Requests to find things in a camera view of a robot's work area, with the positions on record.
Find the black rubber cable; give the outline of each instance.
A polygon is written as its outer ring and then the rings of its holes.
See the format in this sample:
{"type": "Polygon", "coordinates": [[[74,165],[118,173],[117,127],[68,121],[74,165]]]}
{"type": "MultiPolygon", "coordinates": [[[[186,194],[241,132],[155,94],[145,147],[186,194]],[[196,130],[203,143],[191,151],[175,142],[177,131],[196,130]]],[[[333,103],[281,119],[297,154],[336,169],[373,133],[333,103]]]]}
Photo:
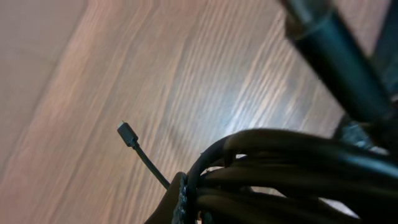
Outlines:
{"type": "Polygon", "coordinates": [[[270,151],[288,154],[304,166],[328,167],[365,177],[385,177],[398,184],[398,166],[391,158],[364,151],[339,141],[323,139],[292,131],[255,129],[232,135],[224,146],[226,165],[237,154],[270,151]]]}
{"type": "Polygon", "coordinates": [[[135,147],[133,147],[138,156],[141,158],[141,160],[144,162],[144,164],[148,167],[148,169],[155,175],[156,179],[159,180],[159,182],[163,185],[165,189],[168,189],[170,186],[170,183],[168,180],[160,173],[160,171],[156,168],[156,166],[149,160],[147,155],[142,151],[141,147],[137,143],[135,147]]]}
{"type": "Polygon", "coordinates": [[[342,213],[322,209],[319,204],[309,205],[298,200],[267,195],[255,192],[225,192],[216,189],[198,189],[198,197],[202,195],[218,195],[241,203],[254,205],[263,210],[278,213],[292,222],[304,223],[357,223],[356,218],[347,217],[342,213]]]}

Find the black cable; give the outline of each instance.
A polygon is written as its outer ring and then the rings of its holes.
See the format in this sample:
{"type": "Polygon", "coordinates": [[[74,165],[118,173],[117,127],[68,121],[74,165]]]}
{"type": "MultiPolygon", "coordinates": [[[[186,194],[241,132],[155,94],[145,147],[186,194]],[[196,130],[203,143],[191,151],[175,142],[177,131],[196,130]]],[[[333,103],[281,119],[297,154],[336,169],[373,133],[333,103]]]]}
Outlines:
{"type": "Polygon", "coordinates": [[[398,184],[398,165],[385,155],[362,150],[332,139],[324,139],[293,131],[253,129],[232,135],[224,145],[228,166],[237,154],[277,152],[293,158],[302,166],[331,169],[362,177],[388,179],[398,184]]]}
{"type": "Polygon", "coordinates": [[[149,158],[145,155],[144,151],[141,149],[140,145],[138,144],[138,136],[132,130],[130,125],[122,121],[118,126],[118,133],[120,134],[126,145],[132,147],[137,152],[138,156],[148,167],[148,169],[155,175],[155,177],[163,185],[163,187],[168,189],[170,183],[160,173],[160,171],[156,168],[156,166],[149,160],[149,158]]]}

